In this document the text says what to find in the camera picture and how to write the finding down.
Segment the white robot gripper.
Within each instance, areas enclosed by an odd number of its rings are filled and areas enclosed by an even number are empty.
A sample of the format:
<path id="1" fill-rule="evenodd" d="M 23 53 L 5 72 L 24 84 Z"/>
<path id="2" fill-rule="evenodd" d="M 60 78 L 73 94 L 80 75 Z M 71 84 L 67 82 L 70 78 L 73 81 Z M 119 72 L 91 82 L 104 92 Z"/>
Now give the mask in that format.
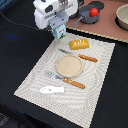
<path id="1" fill-rule="evenodd" d="M 65 8 L 68 0 L 35 0 L 35 23 L 39 29 L 50 26 L 52 29 L 66 23 L 69 19 Z"/>

